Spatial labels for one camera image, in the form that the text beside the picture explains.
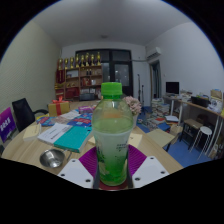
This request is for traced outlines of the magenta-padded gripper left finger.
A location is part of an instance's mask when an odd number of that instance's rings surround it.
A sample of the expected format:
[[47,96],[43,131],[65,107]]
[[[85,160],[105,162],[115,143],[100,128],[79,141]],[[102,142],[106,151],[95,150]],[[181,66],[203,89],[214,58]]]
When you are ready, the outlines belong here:
[[58,176],[83,188],[98,189],[100,178],[96,148],[91,148],[79,159],[71,159]]

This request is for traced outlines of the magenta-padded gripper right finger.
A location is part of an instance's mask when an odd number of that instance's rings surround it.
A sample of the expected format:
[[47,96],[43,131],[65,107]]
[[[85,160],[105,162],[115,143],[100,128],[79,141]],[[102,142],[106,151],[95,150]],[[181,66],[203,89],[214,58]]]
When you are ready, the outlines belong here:
[[127,174],[129,188],[141,188],[168,174],[169,172],[155,156],[146,156],[134,146],[129,146]]

